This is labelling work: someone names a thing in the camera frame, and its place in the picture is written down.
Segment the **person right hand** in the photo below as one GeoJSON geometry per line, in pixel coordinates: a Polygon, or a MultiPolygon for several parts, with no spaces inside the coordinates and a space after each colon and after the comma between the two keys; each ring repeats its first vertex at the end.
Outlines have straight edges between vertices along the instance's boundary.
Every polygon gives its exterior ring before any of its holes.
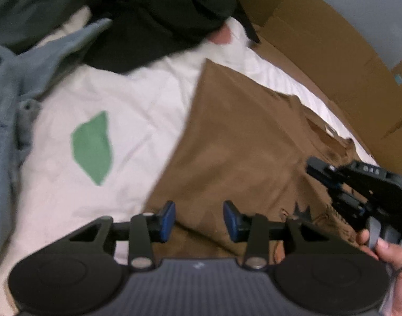
{"type": "Polygon", "coordinates": [[[393,271],[389,296],[382,307],[382,314],[402,316],[402,247],[378,238],[374,250],[371,250],[367,246],[369,237],[370,232],[366,229],[357,234],[359,249],[388,264],[393,271]]]}

